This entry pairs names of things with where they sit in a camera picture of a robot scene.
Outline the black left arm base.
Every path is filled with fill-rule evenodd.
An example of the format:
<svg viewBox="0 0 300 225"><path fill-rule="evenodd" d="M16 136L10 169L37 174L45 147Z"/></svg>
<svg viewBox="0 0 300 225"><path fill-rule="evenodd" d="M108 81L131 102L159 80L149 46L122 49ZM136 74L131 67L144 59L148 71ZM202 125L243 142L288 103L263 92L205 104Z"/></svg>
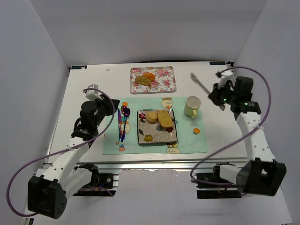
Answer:
<svg viewBox="0 0 300 225"><path fill-rule="evenodd" d="M90 183L80 188L74 196L91 196L91 197L113 197L116 193L118 181L117 174L99 172L98 167L94 164L83 164L75 166L74 170L85 169L91 172Z"/></svg>

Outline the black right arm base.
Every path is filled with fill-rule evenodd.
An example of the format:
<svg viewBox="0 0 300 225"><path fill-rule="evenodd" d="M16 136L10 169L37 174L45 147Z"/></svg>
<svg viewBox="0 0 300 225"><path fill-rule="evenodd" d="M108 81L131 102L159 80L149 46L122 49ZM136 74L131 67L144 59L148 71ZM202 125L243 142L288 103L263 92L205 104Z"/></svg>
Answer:
<svg viewBox="0 0 300 225"><path fill-rule="evenodd" d="M197 172L191 177L191 182L196 184L197 199L239 199L244 195L238 191L237 186L234 184L218 184L229 182L219 176L221 165L232 164L217 163L212 172Z"/></svg>

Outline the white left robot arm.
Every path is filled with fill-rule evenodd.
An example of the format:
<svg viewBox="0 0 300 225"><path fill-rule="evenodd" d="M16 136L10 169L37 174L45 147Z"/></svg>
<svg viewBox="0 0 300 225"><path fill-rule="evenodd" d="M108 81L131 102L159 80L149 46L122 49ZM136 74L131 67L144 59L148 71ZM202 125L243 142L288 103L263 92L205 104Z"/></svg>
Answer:
<svg viewBox="0 0 300 225"><path fill-rule="evenodd" d="M158 108L150 98L127 99L120 105L100 92L96 85L85 90L87 101L81 106L69 145L58 153L58 158L40 176L28 183L28 209L34 214L59 218L68 199L79 191L98 186L98 168L93 164L79 165L80 158L103 135L103 153L119 151L113 141L125 144L128 154L206 153L206 135L196 135L192 125L181 113L172 108Z"/></svg>

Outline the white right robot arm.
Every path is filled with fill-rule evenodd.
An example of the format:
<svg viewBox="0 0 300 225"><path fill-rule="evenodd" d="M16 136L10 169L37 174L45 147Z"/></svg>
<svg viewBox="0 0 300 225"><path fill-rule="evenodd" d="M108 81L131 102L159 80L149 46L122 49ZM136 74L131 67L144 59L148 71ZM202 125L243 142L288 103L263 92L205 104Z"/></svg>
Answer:
<svg viewBox="0 0 300 225"><path fill-rule="evenodd" d="M214 84L209 99L218 106L230 105L244 137L247 163L239 168L230 163L213 167L212 181L227 181L245 194L274 196L286 174L286 166L272 154L264 131L259 125L261 109L252 98L253 79L225 76Z"/></svg>

